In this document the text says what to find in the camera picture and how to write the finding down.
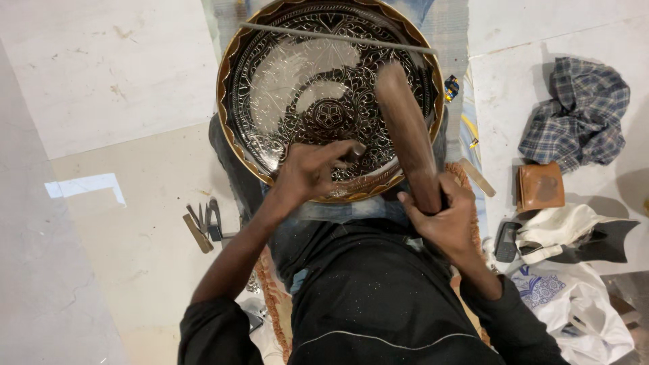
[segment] person's left hand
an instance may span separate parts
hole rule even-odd
[[[292,144],[271,192],[281,197],[282,205],[289,210],[315,197],[328,195],[334,188],[331,169],[347,168],[348,165],[338,158],[350,151],[361,155],[365,146],[355,140],[328,145]]]

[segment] marble floor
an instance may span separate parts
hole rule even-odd
[[[565,175],[567,200],[642,223],[629,263],[595,262],[601,274],[649,270],[647,34],[646,0],[469,1],[482,169],[497,191],[483,237],[514,215],[518,143],[550,99],[554,57],[572,55],[617,69],[631,103],[625,150]],[[220,252],[200,252],[185,205],[214,196],[224,230],[239,229],[207,140],[220,48],[201,2],[0,0],[0,40],[0,364],[175,363],[178,323]]]

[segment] checkered cloth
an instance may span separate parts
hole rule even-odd
[[[540,164],[556,161],[561,172],[595,162],[610,164],[624,147],[620,119],[629,86],[613,68],[561,57],[550,76],[555,99],[537,111],[519,151]]]

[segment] plastic bag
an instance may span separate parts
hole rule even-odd
[[[626,262],[624,239],[636,220],[598,215],[586,204],[546,208],[516,235],[520,257],[531,265],[544,259],[576,263],[589,260]]]
[[[633,349],[597,272],[586,263],[543,261],[511,275],[520,298],[548,326],[571,364],[611,364]]]

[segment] sleeve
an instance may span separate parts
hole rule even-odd
[[[502,297],[484,299],[467,281],[460,282],[460,294],[487,330],[491,344],[507,364],[568,364],[545,323],[520,300],[511,280],[500,275]]]
[[[250,340],[249,328],[248,316],[231,299],[190,305],[180,323],[178,365],[262,365],[262,355]]]

